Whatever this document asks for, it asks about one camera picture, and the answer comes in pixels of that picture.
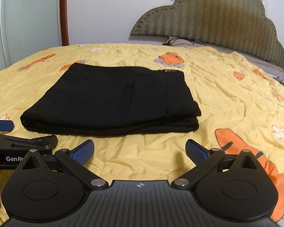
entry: black gripper base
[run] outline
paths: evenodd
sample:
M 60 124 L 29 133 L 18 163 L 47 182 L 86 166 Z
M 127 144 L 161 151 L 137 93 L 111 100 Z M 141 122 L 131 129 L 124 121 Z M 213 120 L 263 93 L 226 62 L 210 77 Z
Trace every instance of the black gripper base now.
M 277 227 L 268 218 L 250 223 L 219 219 L 201 208 L 189 191 L 173 189 L 167 181 L 113 181 L 110 188 L 91 192 L 80 209 L 63 219 L 26 223 L 12 218 L 3 226 Z

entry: yellow bedspread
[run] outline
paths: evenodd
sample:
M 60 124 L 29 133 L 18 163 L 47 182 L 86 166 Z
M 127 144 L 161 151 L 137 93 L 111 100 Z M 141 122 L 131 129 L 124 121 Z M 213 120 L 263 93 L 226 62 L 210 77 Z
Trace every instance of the yellow bedspread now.
M 171 67 L 161 62 L 167 52 L 177 53 L 178 59 L 184 60 L 183 65 Z M 261 151 L 264 155 L 259 161 L 279 192 L 279 203 L 272 219 L 284 226 L 284 87 L 276 80 L 240 54 L 227 55 L 210 47 L 92 44 L 50 48 L 0 72 L 0 118 L 15 123 L 9 135 L 43 136 L 28 132 L 21 125 L 20 115 L 74 62 L 183 71 L 191 94 L 202 111 L 202 116 L 198 117 L 200 128 L 191 133 L 113 138 L 58 135 L 57 149 L 72 149 L 86 139 L 92 139 L 95 154 L 86 167 L 109 183 L 113 179 L 173 181 L 194 167 L 185 155 L 188 139 L 194 139 L 206 148 L 221 147 L 231 141 L 233 145 L 226 151 L 228 153 L 244 148 L 250 148 L 254 154 Z M 11 173 L 0 174 L 0 192 Z M 7 219 L 0 200 L 0 225 Z

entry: black fabric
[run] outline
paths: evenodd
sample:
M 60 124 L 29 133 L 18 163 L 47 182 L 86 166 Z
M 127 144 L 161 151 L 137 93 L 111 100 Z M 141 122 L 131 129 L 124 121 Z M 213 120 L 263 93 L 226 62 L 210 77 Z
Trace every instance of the black fabric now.
M 111 136 L 195 131 L 200 115 L 181 71 L 75 63 L 20 119 L 39 133 Z

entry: upholstered headboard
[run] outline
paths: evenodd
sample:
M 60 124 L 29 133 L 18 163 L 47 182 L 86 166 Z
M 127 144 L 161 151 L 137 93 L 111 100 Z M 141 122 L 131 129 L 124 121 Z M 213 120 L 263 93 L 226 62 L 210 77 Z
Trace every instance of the upholstered headboard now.
M 260 0 L 175 0 L 154 8 L 131 35 L 197 39 L 258 56 L 284 69 L 284 49 Z

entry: flower pattern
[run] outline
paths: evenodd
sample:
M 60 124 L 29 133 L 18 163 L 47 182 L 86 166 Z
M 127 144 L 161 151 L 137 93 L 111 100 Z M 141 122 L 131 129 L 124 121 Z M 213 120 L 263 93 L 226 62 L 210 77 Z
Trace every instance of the flower pattern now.
M 8 117 L 7 114 L 5 114 L 5 115 L 2 115 L 2 116 L 0 117 L 0 120 L 11 120 L 11 119 L 10 119 L 10 117 Z
M 79 47 L 84 47 L 84 46 L 90 46 L 91 44 L 75 44 L 75 46 L 79 46 Z
M 94 48 L 94 49 L 91 49 L 91 51 L 102 51 L 103 48 Z
M 283 139 L 284 142 L 284 129 L 273 125 L 272 130 L 273 130 L 273 135 L 276 137 L 276 139 Z
M 209 57 L 210 57 L 210 58 L 217 59 L 217 60 L 219 59 L 219 57 L 218 57 L 218 56 L 215 56 L 215 55 L 209 55 Z

